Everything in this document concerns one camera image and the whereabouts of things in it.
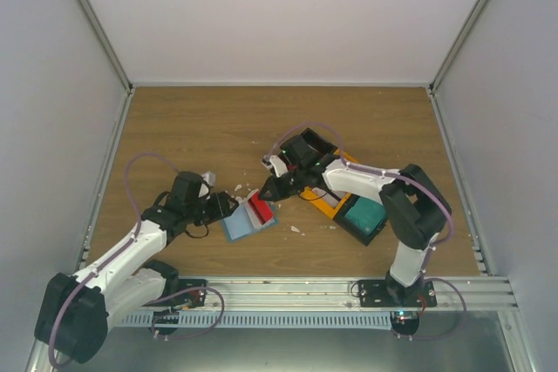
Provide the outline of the red credit card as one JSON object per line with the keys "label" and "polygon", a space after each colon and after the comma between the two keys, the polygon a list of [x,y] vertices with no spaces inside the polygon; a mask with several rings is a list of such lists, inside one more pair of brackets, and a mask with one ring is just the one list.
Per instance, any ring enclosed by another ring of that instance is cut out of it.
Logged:
{"label": "red credit card", "polygon": [[265,224],[274,218],[274,213],[267,201],[261,200],[258,194],[252,195],[248,199],[248,204],[254,212],[256,218]]}

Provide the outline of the blue card holder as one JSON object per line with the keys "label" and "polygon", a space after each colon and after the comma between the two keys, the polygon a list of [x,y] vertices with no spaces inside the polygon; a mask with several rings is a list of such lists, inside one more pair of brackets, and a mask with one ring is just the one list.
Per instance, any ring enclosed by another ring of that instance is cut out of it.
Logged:
{"label": "blue card holder", "polygon": [[221,221],[221,226],[228,242],[241,240],[275,226],[278,223],[276,207],[269,204],[269,208],[273,215],[272,219],[265,224],[260,224],[254,211],[249,207],[248,202],[242,202],[232,215]]}

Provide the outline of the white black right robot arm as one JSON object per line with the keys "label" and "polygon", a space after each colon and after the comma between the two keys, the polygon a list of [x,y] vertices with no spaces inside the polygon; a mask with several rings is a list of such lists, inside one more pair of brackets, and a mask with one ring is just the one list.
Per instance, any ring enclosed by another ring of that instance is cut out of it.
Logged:
{"label": "white black right robot arm", "polygon": [[384,169],[351,162],[341,151],[316,149],[301,134],[275,144],[262,164],[269,177],[259,192],[261,200],[278,202],[318,188],[381,206],[398,239],[384,279],[387,299],[404,307],[416,298],[431,252],[454,233],[452,209],[421,167]]}

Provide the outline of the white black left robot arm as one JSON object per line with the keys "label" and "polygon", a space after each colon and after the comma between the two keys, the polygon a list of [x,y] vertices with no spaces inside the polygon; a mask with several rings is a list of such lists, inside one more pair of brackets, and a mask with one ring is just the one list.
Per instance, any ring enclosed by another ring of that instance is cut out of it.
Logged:
{"label": "white black left robot arm", "polygon": [[179,172],[170,190],[139,213],[132,230],[96,261],[73,274],[58,273],[45,289],[34,335],[48,348],[51,366],[85,363],[111,329],[131,312],[156,306],[169,314],[194,304],[205,286],[180,287],[176,268],[155,260],[188,227],[208,227],[239,207],[216,192],[214,174]]}

